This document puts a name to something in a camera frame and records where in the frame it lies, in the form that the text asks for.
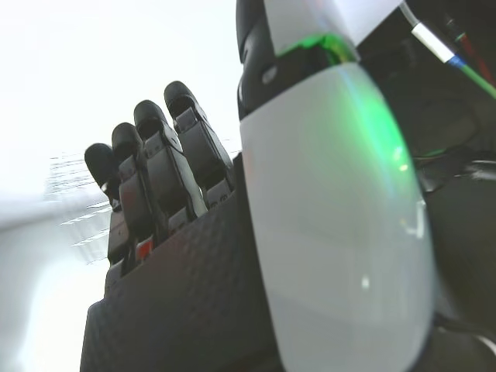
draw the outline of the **red wire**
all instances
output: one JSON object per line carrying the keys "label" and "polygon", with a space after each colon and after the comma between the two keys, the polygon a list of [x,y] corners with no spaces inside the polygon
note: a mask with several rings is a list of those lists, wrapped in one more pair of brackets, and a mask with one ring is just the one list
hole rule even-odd
{"label": "red wire", "polygon": [[465,52],[468,54],[468,56],[470,58],[474,58],[475,61],[477,62],[477,66],[479,68],[480,74],[487,81],[489,81],[494,87],[496,87],[496,82],[494,81],[493,76],[492,76],[491,72],[489,71],[489,67],[487,67],[484,59],[477,54],[477,52],[475,51],[474,47],[472,46],[472,43],[470,42],[468,36],[463,35],[460,38],[460,42],[462,44],[462,47],[465,49]]}

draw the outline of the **textured black surface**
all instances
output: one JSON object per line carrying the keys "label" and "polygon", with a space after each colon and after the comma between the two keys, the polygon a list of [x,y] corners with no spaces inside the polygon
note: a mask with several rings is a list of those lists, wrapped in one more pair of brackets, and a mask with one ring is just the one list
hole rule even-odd
{"label": "textured black surface", "polygon": [[91,306],[81,371],[243,371],[265,360],[275,363],[266,370],[280,369],[238,214],[233,195]]}

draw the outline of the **green wire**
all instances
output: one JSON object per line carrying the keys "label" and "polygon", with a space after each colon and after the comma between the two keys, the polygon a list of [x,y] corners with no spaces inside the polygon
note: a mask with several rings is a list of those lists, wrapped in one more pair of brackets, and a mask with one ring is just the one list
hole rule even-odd
{"label": "green wire", "polygon": [[496,88],[489,84],[477,72],[472,70],[467,64],[463,65],[461,71],[468,76],[475,84],[484,89],[492,98],[496,99]]}

